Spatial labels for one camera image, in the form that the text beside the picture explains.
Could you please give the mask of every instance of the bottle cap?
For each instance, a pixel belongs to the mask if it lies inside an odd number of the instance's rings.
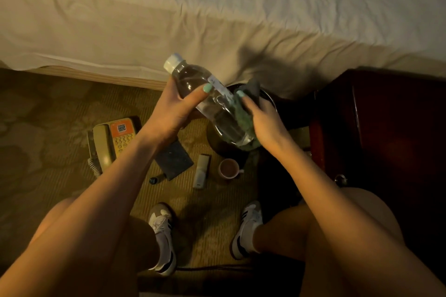
[[[173,53],[169,58],[167,58],[164,63],[164,69],[168,71],[170,74],[177,68],[177,66],[183,62],[184,59],[178,53]]]

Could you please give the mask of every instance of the mattress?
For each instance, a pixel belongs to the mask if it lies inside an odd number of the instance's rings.
[[[166,80],[179,52],[222,82],[298,97],[358,66],[446,73],[446,0],[0,0],[0,60]]]

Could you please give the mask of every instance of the bottle label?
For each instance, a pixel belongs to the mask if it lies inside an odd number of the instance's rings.
[[[234,96],[232,93],[225,86],[223,86],[215,76],[211,75],[207,80],[221,95],[228,98],[230,101],[233,101]]]

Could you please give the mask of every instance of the black stripe on shoe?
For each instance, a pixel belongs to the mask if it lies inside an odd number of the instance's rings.
[[[239,249],[239,251],[243,255],[243,257],[249,257],[249,253],[240,244],[240,236],[237,238],[237,248]]]
[[[167,264],[164,264],[161,269],[157,270],[157,272],[158,273],[165,272],[170,267],[170,265],[172,264],[173,261],[174,261],[174,253],[170,252],[170,261]]]

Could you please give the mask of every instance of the orange label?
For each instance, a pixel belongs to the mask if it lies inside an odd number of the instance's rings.
[[[130,119],[119,120],[110,124],[112,137],[120,137],[126,134],[134,134],[133,124]]]

